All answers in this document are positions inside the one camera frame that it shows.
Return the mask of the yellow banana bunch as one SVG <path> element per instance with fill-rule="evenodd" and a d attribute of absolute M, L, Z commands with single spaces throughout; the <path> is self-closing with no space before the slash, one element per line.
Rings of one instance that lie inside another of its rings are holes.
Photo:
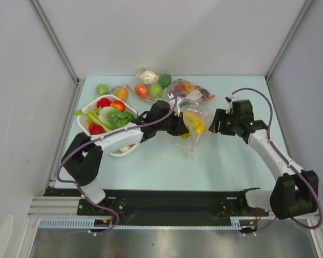
<path fill-rule="evenodd" d="M 206 124 L 199 116 L 195 115 L 193 112 L 184 112 L 184 122 L 189 129 L 189 134 L 181 135 L 183 139 L 187 139 L 194 135 L 199 137 L 206 130 Z"/>

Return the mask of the clear zip bag pink seal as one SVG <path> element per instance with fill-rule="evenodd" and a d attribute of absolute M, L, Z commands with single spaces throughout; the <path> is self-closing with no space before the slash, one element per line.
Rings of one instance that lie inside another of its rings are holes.
<path fill-rule="evenodd" d="M 207 137 L 214 115 L 210 109 L 195 104 L 184 107 L 181 111 L 189 132 L 181 136 L 169 137 L 169 139 L 175 146 L 190 151 L 194 155 L 197 147 Z"/>

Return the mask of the green lettuce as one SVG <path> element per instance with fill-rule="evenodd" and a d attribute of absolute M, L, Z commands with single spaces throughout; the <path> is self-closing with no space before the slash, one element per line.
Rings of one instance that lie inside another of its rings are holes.
<path fill-rule="evenodd" d="M 135 116 L 126 111 L 119 111 L 114 107 L 104 107 L 99 111 L 99 120 L 106 125 L 106 127 L 116 130 L 121 128 L 135 119 Z"/>

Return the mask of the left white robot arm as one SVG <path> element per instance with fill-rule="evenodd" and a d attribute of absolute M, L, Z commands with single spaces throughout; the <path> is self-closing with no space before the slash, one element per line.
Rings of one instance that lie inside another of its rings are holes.
<path fill-rule="evenodd" d="M 151 138 L 157 132 L 165 131 L 172 136 L 181 136 L 189 132 L 179 111 L 178 99 L 168 102 L 158 100 L 150 110 L 127 123 L 121 128 L 90 137 L 79 133 L 61 159 L 57 170 L 57 180 L 74 184 L 81 195 L 89 202 L 89 209 L 96 215 L 107 211 L 106 193 L 97 181 L 104 156 L 129 145 L 138 145 Z"/>

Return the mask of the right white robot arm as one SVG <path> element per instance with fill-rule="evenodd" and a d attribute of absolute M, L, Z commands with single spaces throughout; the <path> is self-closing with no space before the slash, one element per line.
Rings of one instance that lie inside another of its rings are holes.
<path fill-rule="evenodd" d="M 237 202 L 238 211 L 249 216 L 261 208 L 272 211 L 280 220 L 316 212 L 317 174 L 312 170 L 305 171 L 289 156 L 276 150 L 269 126 L 254 118 L 250 100 L 228 97 L 226 101 L 228 108 L 216 110 L 209 131 L 242 138 L 260 156 L 276 181 L 271 191 L 245 190 L 245 197 Z"/>

